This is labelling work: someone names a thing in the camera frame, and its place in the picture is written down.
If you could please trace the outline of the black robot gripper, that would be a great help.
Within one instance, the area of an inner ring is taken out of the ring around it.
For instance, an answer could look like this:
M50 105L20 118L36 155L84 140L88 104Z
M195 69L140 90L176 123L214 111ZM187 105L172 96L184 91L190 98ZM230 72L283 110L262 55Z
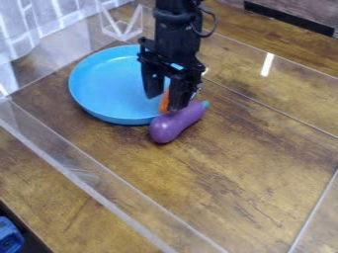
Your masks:
M142 75L146 95L150 99L164 91L164 77L168 85L168 111L187 107L202 88L200 75L205 65L196 54L202 32L203 0L156 0L152 10L155 36L139 38Z

